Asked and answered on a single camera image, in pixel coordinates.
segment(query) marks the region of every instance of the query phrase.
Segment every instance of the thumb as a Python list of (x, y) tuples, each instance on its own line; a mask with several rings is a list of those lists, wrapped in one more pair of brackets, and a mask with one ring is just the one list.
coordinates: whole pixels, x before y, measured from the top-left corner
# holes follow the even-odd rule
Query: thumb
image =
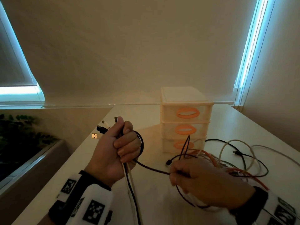
[(105, 135), (107, 136), (118, 136), (119, 133), (121, 132), (121, 130), (124, 127), (124, 120), (122, 117), (118, 117), (117, 122), (111, 127), (109, 128), (109, 130), (105, 133)]
[(173, 186), (179, 185), (182, 189), (185, 189), (187, 191), (190, 191), (190, 188), (192, 186), (191, 178), (187, 178), (183, 175), (176, 174), (176, 173), (170, 174), (170, 181)]

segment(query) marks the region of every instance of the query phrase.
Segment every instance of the hand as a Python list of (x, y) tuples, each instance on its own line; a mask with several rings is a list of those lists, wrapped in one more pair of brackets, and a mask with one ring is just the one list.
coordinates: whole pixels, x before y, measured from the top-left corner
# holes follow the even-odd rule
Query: hand
[[(177, 174), (178, 171), (188, 177)], [(205, 204), (229, 210), (245, 204), (255, 189), (219, 170), (204, 159), (183, 159), (172, 163), (171, 184), (179, 185), (185, 193), (191, 193)]]
[[(124, 136), (116, 139), (123, 127)], [(132, 130), (131, 122), (124, 122), (122, 117), (118, 117), (117, 123), (99, 139), (84, 170), (109, 187), (123, 178), (122, 163), (128, 162), (131, 170), (136, 165), (132, 160), (140, 154), (141, 141)]]

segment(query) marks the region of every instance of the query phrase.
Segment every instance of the white table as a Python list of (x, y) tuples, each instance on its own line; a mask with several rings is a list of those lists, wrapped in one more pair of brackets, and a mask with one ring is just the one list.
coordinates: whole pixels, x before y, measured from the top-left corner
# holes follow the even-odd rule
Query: white table
[[(122, 116), (133, 123), (134, 129), (143, 137), (145, 148), (140, 162), (153, 168), (168, 170), (165, 162), (171, 155), (163, 154), (160, 149), (160, 106), (159, 105), (119, 105), (114, 106), (106, 115), (105, 121), (114, 124), (114, 117)], [(240, 139), (250, 145), (261, 144), (291, 156), (300, 162), (300, 153), (283, 141), (230, 107), (214, 105), (208, 139), (222, 140)], [(40, 193), (15, 220), (13, 225), (37, 224), (55, 202), (55, 197), (67, 178), (84, 169), (92, 156), (97, 140), (89, 135), (78, 149), (65, 162), (60, 170), (45, 185)], [(250, 154), (242, 143), (234, 142), (242, 152)], [(221, 142), (207, 142), (205, 150), (219, 154)], [(265, 163), (270, 173), (261, 178), (275, 194), (287, 200), (300, 211), (300, 168), (287, 158), (267, 149), (255, 149), (256, 156)], [(242, 167), (240, 157), (232, 154), (232, 148), (226, 147), (222, 158)], [(257, 166), (250, 172), (255, 173)], [(205, 212), (187, 204), (170, 185), (164, 174), (155, 173), (137, 165), (133, 169), (133, 179), (140, 201), (144, 224), (234, 224), (234, 219), (226, 210)], [(127, 195), (125, 179), (113, 186), (115, 198), (112, 204), (112, 220), (110, 224), (133, 224), (130, 202)]]

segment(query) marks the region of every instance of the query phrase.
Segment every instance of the window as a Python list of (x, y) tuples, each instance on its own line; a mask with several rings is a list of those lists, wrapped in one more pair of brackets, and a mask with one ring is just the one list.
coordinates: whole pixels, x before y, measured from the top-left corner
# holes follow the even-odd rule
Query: window
[(234, 106), (243, 107), (247, 99), (275, 1), (257, 0), (241, 65), (234, 85)]
[(0, 109), (42, 108), (44, 102), (0, 2)]

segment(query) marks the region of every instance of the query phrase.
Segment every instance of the orange drawer handle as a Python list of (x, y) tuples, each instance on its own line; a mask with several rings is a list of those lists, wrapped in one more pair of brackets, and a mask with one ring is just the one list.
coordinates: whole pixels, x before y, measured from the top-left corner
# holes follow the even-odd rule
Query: orange drawer handle
[(175, 133), (180, 135), (191, 135), (195, 133), (197, 129), (192, 125), (178, 125), (175, 127)]
[[(181, 113), (183, 112), (194, 112), (191, 115), (182, 115)], [(196, 108), (193, 107), (185, 107), (185, 108), (181, 108), (176, 112), (176, 116), (179, 118), (195, 118), (198, 117), (200, 114), (199, 110), (197, 110)]]
[[(175, 142), (175, 144), (173, 145), (175, 148), (182, 150), (182, 147), (185, 143), (185, 140), (178, 140)], [(194, 147), (194, 143), (190, 142), (188, 145), (188, 148), (193, 148)]]

